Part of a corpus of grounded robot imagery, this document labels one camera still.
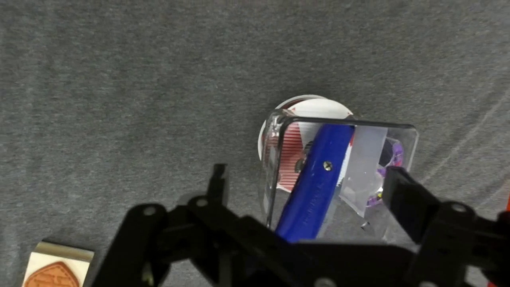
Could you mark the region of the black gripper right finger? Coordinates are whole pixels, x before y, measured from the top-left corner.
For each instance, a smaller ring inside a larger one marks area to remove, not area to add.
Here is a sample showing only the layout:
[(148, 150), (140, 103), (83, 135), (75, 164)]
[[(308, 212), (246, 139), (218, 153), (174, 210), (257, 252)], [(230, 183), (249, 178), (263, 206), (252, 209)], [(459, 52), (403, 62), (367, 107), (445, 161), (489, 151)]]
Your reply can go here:
[(413, 242), (422, 241), (427, 225), (440, 206), (440, 201), (407, 169), (395, 166), (386, 170), (383, 202)]

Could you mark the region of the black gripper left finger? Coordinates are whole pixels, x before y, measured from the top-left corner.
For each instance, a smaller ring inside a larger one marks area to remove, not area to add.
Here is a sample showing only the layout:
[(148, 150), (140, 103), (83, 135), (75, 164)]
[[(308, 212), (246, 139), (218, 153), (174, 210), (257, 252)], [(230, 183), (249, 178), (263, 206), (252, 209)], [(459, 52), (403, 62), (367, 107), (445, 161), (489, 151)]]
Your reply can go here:
[(206, 199), (209, 207), (226, 207), (230, 198), (230, 175), (225, 162), (215, 164), (209, 178)]

